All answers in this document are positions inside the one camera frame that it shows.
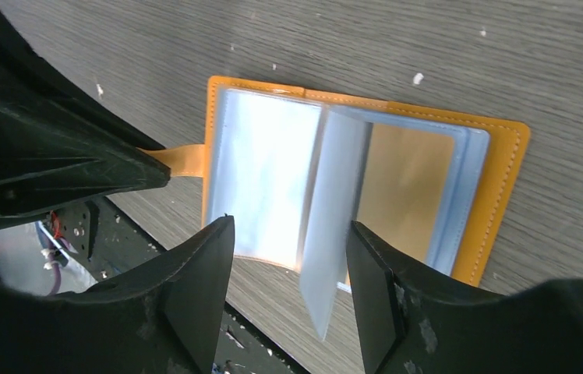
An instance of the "white speck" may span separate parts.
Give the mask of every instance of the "white speck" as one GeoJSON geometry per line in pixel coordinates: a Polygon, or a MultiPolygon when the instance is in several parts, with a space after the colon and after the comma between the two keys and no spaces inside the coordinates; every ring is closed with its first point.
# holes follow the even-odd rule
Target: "white speck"
{"type": "Polygon", "coordinates": [[[420,334],[425,341],[425,349],[427,350],[427,353],[434,353],[436,347],[438,347],[438,339],[436,338],[436,333],[432,329],[432,324],[427,318],[420,322],[420,334]]]}
{"type": "Polygon", "coordinates": [[[411,295],[411,303],[415,306],[420,306],[420,304],[422,303],[422,301],[420,300],[420,298],[418,296],[415,295],[411,295]]]}
{"type": "Polygon", "coordinates": [[[413,363],[413,361],[405,362],[404,369],[406,369],[406,372],[408,374],[415,374],[416,373],[415,364],[413,363]]]}
{"type": "Polygon", "coordinates": [[[413,77],[413,85],[418,86],[423,79],[425,79],[425,76],[421,72],[415,74],[415,76],[413,77]]]}
{"type": "Polygon", "coordinates": [[[235,337],[232,336],[232,334],[228,331],[225,331],[225,335],[227,335],[227,337],[229,338],[229,340],[233,341],[234,344],[236,344],[237,347],[241,348],[241,349],[246,349],[246,347],[243,346],[243,344],[241,344],[241,342],[239,342],[238,340],[236,340],[235,337]]]}

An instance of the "wood grain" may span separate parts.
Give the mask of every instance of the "wood grain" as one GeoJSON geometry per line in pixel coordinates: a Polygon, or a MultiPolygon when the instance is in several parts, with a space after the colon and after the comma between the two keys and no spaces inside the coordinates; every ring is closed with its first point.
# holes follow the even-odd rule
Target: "wood grain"
{"type": "MultiPolygon", "coordinates": [[[[583,0],[0,0],[34,50],[165,146],[203,139],[224,74],[527,122],[533,140],[482,282],[583,277],[583,0]],[[425,79],[418,86],[413,76],[425,79]]],[[[200,182],[114,200],[166,246],[199,228],[200,182]]],[[[311,372],[360,372],[339,295],[316,341],[297,277],[237,261],[229,300],[311,372]]]]}

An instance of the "wire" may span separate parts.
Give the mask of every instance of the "wire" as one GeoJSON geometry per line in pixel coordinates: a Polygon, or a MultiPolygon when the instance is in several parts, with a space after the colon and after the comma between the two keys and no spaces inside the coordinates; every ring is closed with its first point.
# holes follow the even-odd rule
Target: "wire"
{"type": "Polygon", "coordinates": [[[46,257],[48,263],[50,263],[53,268],[53,278],[55,279],[53,282],[53,287],[48,292],[48,296],[56,295],[58,292],[60,292],[60,286],[62,285],[62,272],[60,271],[60,263],[55,261],[54,253],[54,251],[51,251],[46,257]]]}
{"type": "Polygon", "coordinates": [[[48,230],[46,230],[46,227],[44,226],[44,224],[41,221],[37,222],[37,228],[39,230],[41,230],[41,232],[44,233],[44,235],[46,235],[46,237],[48,238],[48,240],[53,243],[53,245],[55,246],[56,249],[62,249],[62,246],[60,245],[60,243],[58,243],[58,240],[55,238],[54,235],[51,235],[50,232],[48,232],[48,230]]]}
{"type": "Polygon", "coordinates": [[[58,219],[58,215],[55,214],[54,211],[51,210],[51,226],[53,228],[53,238],[59,239],[62,237],[62,233],[60,232],[60,220],[58,219]]]}

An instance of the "wooden table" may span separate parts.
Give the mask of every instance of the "wooden table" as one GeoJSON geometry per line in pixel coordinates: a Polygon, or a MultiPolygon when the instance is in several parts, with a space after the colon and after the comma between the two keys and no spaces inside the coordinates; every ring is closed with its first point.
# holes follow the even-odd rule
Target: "wooden table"
{"type": "MultiPolygon", "coordinates": [[[[216,74],[526,122],[532,142],[482,286],[508,293],[583,277],[583,0],[0,6],[37,53],[165,146],[203,141],[216,74]]],[[[172,247],[199,229],[200,197],[200,181],[178,178],[114,201],[172,247]]],[[[247,261],[232,274],[229,301],[311,372],[362,371],[349,295],[320,343],[295,274],[247,261]]]]}

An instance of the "stitching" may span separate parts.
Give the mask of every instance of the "stitching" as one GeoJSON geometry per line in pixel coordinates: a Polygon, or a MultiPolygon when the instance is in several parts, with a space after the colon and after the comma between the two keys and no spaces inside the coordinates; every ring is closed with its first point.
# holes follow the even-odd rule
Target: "stitching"
{"type": "Polygon", "coordinates": [[[207,106],[209,103],[214,103],[214,109],[212,111],[208,111],[207,113],[207,124],[209,127],[209,131],[204,136],[204,168],[202,174],[202,217],[201,222],[202,225],[205,224],[204,215],[207,213],[206,207],[206,197],[209,194],[209,183],[211,181],[211,154],[214,150],[214,112],[216,106],[216,86],[219,84],[217,81],[216,83],[212,84],[209,89],[209,101],[207,102],[207,106]]]}
{"type": "MultiPolygon", "coordinates": [[[[214,102],[215,102],[215,95],[216,95],[216,86],[218,84],[226,84],[226,82],[216,82],[211,87],[211,98],[212,98],[212,101],[214,101],[214,102]]],[[[262,87],[256,87],[256,86],[251,86],[251,85],[246,85],[246,84],[241,84],[241,83],[229,83],[229,85],[247,88],[250,90],[264,90],[264,88],[262,88],[262,87]]],[[[344,104],[357,104],[357,105],[363,106],[363,107],[379,108],[379,109],[384,109],[386,111],[394,111],[397,113],[406,113],[409,115],[418,115],[421,117],[447,119],[450,121],[460,122],[460,123],[468,123],[468,124],[482,125],[482,126],[488,126],[488,127],[497,127],[500,129],[506,129],[508,131],[512,131],[516,135],[517,139],[514,142],[514,149],[512,150],[512,153],[510,155],[510,162],[507,164],[507,170],[505,171],[505,175],[503,176],[503,180],[500,182],[500,189],[498,191],[498,197],[496,198],[496,202],[493,204],[493,208],[491,209],[491,214],[489,215],[489,221],[486,224],[486,230],[485,230],[484,236],[482,237],[482,243],[480,244],[480,247],[478,250],[478,255],[477,255],[477,258],[475,259],[475,263],[473,264],[473,270],[471,272],[471,277],[468,280],[468,283],[472,284],[473,280],[475,279],[475,272],[479,268],[479,263],[480,263],[480,260],[482,259],[482,254],[484,253],[484,246],[486,244],[486,240],[489,238],[489,235],[491,234],[491,227],[493,226],[493,219],[496,216],[498,208],[500,207],[500,201],[503,198],[503,192],[505,190],[505,187],[507,186],[507,180],[509,179],[509,176],[510,176],[510,173],[512,170],[512,165],[514,164],[514,159],[516,158],[516,155],[517,155],[517,152],[519,149],[519,145],[521,144],[521,134],[519,133],[519,131],[516,129],[512,129],[511,127],[508,127],[508,126],[504,126],[504,125],[494,125],[494,124],[485,123],[485,122],[471,121],[468,119],[447,117],[447,116],[442,116],[442,115],[434,115],[431,113],[424,113],[421,111],[408,111],[406,109],[400,109],[400,108],[389,108],[386,105],[378,105],[378,104],[372,104],[372,103],[368,103],[368,102],[347,100],[347,99],[341,99],[341,98],[333,98],[333,97],[328,97],[328,96],[316,95],[313,93],[306,94],[306,97],[315,98],[315,99],[324,99],[324,100],[328,100],[328,101],[338,101],[338,102],[341,102],[344,104]]],[[[212,130],[212,133],[211,133],[212,138],[213,138],[213,128],[214,128],[214,113],[211,112],[211,114],[210,114],[210,129],[212,130]]]]}

